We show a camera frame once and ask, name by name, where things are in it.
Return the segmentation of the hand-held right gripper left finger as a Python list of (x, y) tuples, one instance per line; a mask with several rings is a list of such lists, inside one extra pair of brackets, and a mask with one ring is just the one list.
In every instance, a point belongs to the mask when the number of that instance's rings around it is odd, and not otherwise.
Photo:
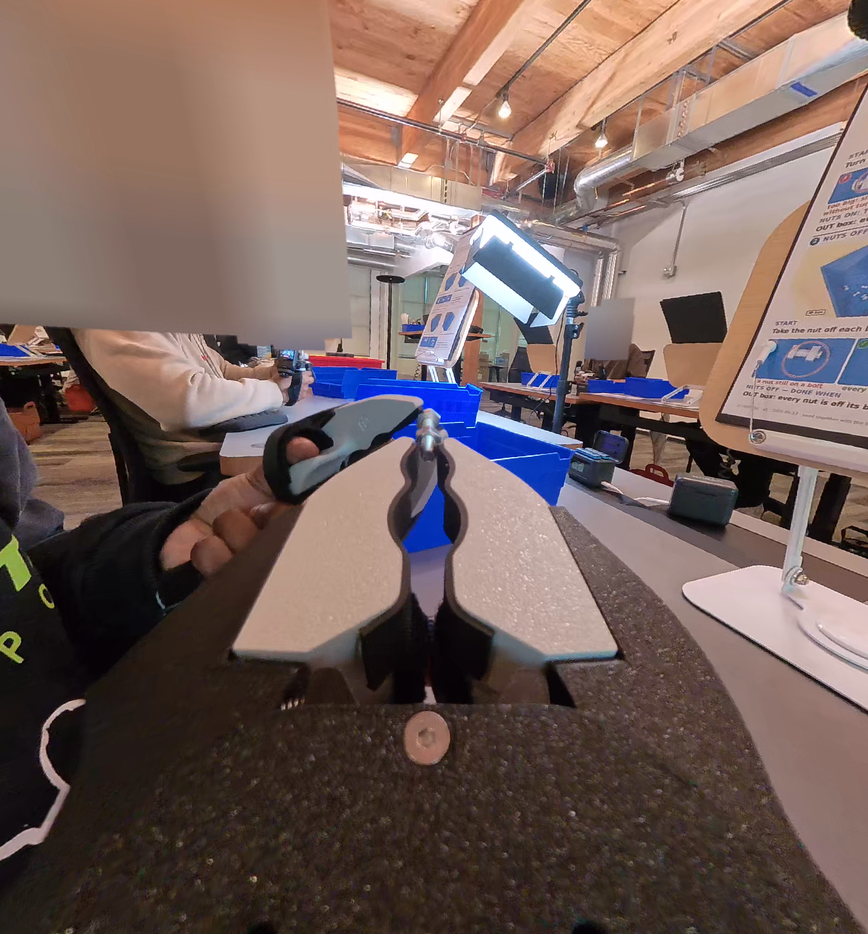
[(417, 670), (404, 547), (416, 454), (413, 441), (396, 439), (300, 506), (233, 642), (236, 657), (311, 670), (358, 662), (370, 690)]

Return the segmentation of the blue plastic bin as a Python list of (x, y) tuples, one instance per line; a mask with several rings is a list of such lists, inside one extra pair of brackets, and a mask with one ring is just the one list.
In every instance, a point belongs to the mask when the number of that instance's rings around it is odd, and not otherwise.
[(358, 387), (371, 380), (395, 380), (397, 370), (370, 367), (313, 367), (311, 392), (314, 396), (353, 400)]
[[(531, 486), (550, 506), (557, 506), (567, 480), (571, 450), (543, 440), (508, 431), (492, 424), (468, 427), (445, 422), (442, 429), (470, 449), (513, 473)], [(450, 545), (443, 527), (444, 495), (436, 485), (404, 540), (408, 554)]]
[(354, 399), (362, 401), (381, 395), (421, 399), (424, 408), (435, 410), (442, 422), (462, 423), (465, 428), (472, 429), (477, 424), (482, 391), (473, 385), (373, 377), (357, 386)]

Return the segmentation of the person's left forearm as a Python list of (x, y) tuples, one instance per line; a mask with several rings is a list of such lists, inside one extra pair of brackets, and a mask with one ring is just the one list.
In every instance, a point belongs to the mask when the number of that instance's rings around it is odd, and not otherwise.
[(127, 505), (31, 548), (31, 563), (89, 677), (105, 674), (201, 585), (188, 558), (164, 570), (161, 551), (206, 497)]

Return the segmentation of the person's left hand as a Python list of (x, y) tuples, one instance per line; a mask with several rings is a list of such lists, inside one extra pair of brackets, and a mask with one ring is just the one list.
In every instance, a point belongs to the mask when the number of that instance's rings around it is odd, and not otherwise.
[(266, 481), (263, 461), (219, 483), (162, 545), (160, 567), (184, 564), (208, 578), (244, 551), (267, 523), (288, 508)]

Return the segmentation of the black honeycomb cushion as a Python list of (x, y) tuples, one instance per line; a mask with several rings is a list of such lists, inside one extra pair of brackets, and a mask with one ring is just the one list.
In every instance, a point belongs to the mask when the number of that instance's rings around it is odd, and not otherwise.
[(273, 408), (258, 413), (240, 415), (218, 422), (201, 430), (205, 435), (217, 433), (232, 433), (252, 431), (265, 427), (276, 427), (286, 424), (287, 414), (283, 408)]

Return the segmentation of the black floor lamp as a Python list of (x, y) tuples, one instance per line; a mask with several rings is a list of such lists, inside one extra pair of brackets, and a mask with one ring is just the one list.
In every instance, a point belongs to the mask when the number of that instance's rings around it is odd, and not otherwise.
[(395, 288), (401, 286), (405, 283), (404, 276), (392, 273), (378, 274), (376, 276), (377, 281), (385, 286), (385, 297), (386, 297), (386, 306), (385, 306), (385, 317), (384, 317), (384, 338), (385, 338), (385, 363), (384, 366), (386, 369), (391, 368), (392, 359), (393, 359), (393, 305), (394, 305), (394, 291)]

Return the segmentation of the dark charger case with batteries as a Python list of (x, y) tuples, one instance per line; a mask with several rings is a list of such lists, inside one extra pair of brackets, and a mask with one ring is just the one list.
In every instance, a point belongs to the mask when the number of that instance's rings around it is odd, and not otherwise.
[(590, 446), (573, 452), (567, 478), (586, 487), (612, 482), (615, 470), (629, 454), (629, 440), (613, 431), (598, 431)]

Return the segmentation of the wood-edged instruction board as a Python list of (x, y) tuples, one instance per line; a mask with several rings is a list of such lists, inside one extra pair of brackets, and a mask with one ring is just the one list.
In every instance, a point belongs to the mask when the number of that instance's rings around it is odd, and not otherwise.
[(451, 369), (463, 355), (479, 298), (474, 284), (463, 275), (472, 237), (469, 232), (458, 241), (430, 309), (415, 350), (415, 359), (423, 366)]
[(722, 447), (868, 475), (868, 86), (762, 248), (699, 415)]

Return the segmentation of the black mesh office chair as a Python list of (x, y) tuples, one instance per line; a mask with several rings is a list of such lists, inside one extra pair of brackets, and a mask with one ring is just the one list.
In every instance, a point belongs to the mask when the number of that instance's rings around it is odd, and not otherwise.
[(219, 456), (206, 452), (191, 455), (176, 464), (178, 470), (184, 468), (181, 471), (182, 482), (160, 483), (150, 470), (145, 454), (128, 420), (124, 418), (117, 399), (90, 366), (71, 330), (46, 327), (45, 332), (66, 356), (109, 427), (109, 440), (124, 505), (165, 501), (181, 503), (197, 492), (212, 488), (222, 480)]

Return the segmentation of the black light stand pole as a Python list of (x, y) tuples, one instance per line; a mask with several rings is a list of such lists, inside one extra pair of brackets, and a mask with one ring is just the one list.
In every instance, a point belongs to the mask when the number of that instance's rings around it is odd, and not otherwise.
[(551, 430), (555, 434), (561, 434), (564, 426), (564, 415), (566, 409), (566, 399), (569, 391), (569, 368), (572, 354), (572, 345), (579, 337), (582, 323), (578, 318), (584, 317), (585, 312), (581, 307), (585, 302), (585, 296), (582, 291), (567, 301), (565, 308), (564, 324), (561, 328), (563, 337), (562, 356), (558, 369), (558, 382), (555, 389), (555, 402)]

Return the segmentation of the wooden top desk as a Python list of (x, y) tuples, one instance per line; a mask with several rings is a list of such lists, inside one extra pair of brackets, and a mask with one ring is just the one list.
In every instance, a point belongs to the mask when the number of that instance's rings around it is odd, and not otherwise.
[[(480, 388), (494, 401), (508, 404), (515, 419), (523, 418), (523, 411), (538, 411), (541, 426), (553, 430), (553, 391), (535, 390), (516, 383), (483, 382)], [(674, 401), (638, 399), (610, 393), (580, 393), (567, 395), (565, 423), (574, 422), (576, 437), (588, 445), (594, 433), (604, 424), (625, 426), (630, 431), (642, 429), (688, 440), (709, 441), (700, 424), (696, 406), (680, 405)]]

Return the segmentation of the long blue bin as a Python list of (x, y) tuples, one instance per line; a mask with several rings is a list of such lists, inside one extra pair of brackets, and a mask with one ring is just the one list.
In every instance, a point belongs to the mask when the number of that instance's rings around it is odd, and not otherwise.
[(661, 378), (627, 377), (625, 380), (588, 380), (585, 392), (662, 401), (664, 399), (683, 400), (689, 395), (690, 390), (686, 387), (675, 387), (668, 380)]

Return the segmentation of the plywood board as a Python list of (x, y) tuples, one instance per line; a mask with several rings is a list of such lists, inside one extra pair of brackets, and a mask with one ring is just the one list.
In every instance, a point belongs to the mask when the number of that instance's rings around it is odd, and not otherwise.
[(703, 389), (721, 347), (720, 343), (667, 344), (663, 348), (666, 379), (677, 389)]

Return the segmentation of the black hoodie with green print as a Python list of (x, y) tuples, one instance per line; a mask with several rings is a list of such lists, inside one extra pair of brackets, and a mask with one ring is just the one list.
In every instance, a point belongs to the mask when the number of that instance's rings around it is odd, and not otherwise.
[(33, 496), (27, 443), (0, 398), (0, 896), (70, 792), (84, 679), (29, 550), (63, 528)]

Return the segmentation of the black wall panel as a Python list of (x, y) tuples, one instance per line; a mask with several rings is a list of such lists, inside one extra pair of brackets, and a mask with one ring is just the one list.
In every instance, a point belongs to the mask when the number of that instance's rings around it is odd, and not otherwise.
[(672, 344), (721, 344), (728, 332), (721, 292), (662, 299)]

